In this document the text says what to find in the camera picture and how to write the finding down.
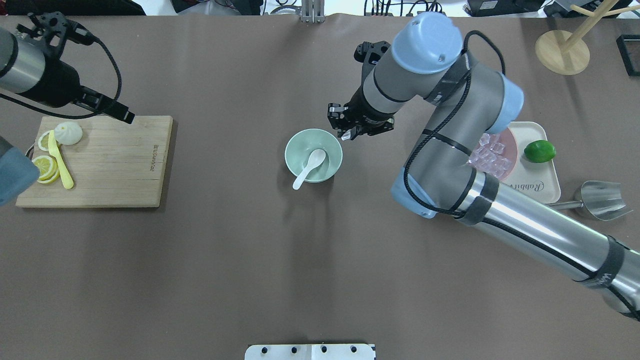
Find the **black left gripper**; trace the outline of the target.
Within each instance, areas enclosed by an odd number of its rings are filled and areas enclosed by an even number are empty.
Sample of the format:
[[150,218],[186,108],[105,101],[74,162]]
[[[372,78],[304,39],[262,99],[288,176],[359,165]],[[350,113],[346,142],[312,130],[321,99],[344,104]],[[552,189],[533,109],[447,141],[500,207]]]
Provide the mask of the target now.
[[131,125],[134,112],[80,84],[77,70],[61,60],[68,40],[89,46],[96,37],[60,12],[27,16],[34,27],[17,26],[24,36],[17,39],[17,94],[55,109],[73,103]]

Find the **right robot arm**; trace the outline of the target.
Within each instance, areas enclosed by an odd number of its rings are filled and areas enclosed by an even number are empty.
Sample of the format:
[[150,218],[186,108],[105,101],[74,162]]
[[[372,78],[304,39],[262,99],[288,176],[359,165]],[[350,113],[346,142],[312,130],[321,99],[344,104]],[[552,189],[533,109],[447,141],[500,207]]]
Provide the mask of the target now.
[[392,43],[363,42],[361,84],[344,105],[327,106],[339,137],[356,139],[394,129],[395,114],[414,97],[435,110],[396,178],[394,199],[414,214],[444,214],[492,234],[602,294],[616,312],[639,319],[639,254],[508,186],[471,157],[483,135],[499,134],[520,114],[523,91],[481,64],[469,49],[478,30],[462,36],[445,14],[414,16]]

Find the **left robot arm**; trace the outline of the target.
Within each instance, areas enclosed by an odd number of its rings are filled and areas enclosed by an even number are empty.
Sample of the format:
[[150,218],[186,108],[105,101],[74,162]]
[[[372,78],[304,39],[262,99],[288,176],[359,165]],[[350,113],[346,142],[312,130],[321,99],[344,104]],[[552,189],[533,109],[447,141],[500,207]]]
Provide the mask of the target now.
[[[33,102],[53,109],[74,104],[88,111],[85,118],[105,115],[130,125],[135,114],[119,102],[122,76],[105,43],[60,12],[28,16],[32,28],[18,24],[13,32],[5,28],[0,32],[1,98],[46,116],[55,113]],[[67,41],[103,48],[118,81],[114,97],[81,84],[77,70],[61,60]]]

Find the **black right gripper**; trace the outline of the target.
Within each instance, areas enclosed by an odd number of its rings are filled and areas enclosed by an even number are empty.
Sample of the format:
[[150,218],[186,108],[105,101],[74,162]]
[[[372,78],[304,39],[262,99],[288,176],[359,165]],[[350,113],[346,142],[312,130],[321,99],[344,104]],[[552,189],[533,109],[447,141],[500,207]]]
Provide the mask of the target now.
[[361,85],[345,105],[327,105],[327,119],[338,137],[346,131],[347,139],[354,141],[358,136],[375,136],[394,129],[394,115],[375,109],[365,94],[366,80],[373,75],[375,66],[390,47],[386,41],[364,41],[355,48],[353,57],[362,64]]

